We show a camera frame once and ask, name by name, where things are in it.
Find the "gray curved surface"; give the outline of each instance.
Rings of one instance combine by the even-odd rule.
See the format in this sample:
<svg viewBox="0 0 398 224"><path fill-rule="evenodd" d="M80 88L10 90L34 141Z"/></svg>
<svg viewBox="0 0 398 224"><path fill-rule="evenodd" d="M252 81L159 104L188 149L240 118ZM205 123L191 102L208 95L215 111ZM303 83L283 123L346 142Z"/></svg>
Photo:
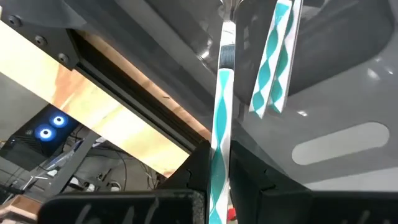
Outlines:
<svg viewBox="0 0 398 224"><path fill-rule="evenodd" d="M269 112L263 119L247 114L242 126L291 178L303 184L398 167L396 52L397 32L373 59L290 96L282 114ZM296 145L367 122L387 126L392 137L386 145L307 166L293 161Z"/></svg>

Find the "wooden panel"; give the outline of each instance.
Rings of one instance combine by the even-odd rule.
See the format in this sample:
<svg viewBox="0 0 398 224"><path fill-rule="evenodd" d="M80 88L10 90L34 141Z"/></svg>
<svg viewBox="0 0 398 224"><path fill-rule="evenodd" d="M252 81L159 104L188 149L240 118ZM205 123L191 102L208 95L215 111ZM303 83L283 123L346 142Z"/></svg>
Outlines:
<svg viewBox="0 0 398 224"><path fill-rule="evenodd" d="M186 122L193 130L202 135L205 139L211 139L211 133L190 113L174 101L165 91L148 79L138 68L125 59L119 52L113 49L103 39L85 32L79 33L87 42L100 51L105 57L117 65L122 71L138 82L150 94L157 98L169 110L173 111L181 120Z"/></svg>
<svg viewBox="0 0 398 224"><path fill-rule="evenodd" d="M37 219L41 204L23 195L17 195L4 205L0 205L0 215L14 212L32 220Z"/></svg>
<svg viewBox="0 0 398 224"><path fill-rule="evenodd" d="M157 172L169 176L188 154L77 71L69 71L0 22L0 72Z"/></svg>

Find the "black machine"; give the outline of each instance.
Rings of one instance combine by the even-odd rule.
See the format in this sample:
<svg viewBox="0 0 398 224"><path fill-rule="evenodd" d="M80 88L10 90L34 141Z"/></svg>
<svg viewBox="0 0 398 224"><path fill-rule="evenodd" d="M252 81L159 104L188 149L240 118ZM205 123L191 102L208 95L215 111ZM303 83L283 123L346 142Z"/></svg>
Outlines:
<svg viewBox="0 0 398 224"><path fill-rule="evenodd" d="M32 170L59 149L79 122L47 105L17 130L0 150L0 156Z"/></svg>
<svg viewBox="0 0 398 224"><path fill-rule="evenodd" d="M151 192L63 194L45 203L38 223L208 223L211 149L201 143ZM397 223L398 195L314 192L231 145L231 198L238 223Z"/></svg>

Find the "blue led light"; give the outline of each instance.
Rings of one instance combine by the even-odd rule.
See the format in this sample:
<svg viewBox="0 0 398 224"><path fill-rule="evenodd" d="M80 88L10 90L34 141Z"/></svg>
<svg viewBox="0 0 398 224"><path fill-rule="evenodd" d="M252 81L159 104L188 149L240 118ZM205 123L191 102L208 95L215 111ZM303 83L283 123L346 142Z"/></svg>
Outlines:
<svg viewBox="0 0 398 224"><path fill-rule="evenodd" d="M35 137L42 141L51 141L57 135L57 130L48 124L41 124L35 129Z"/></svg>
<svg viewBox="0 0 398 224"><path fill-rule="evenodd" d="M68 116L57 112L50 117L50 124L56 128L63 128L68 124Z"/></svg>

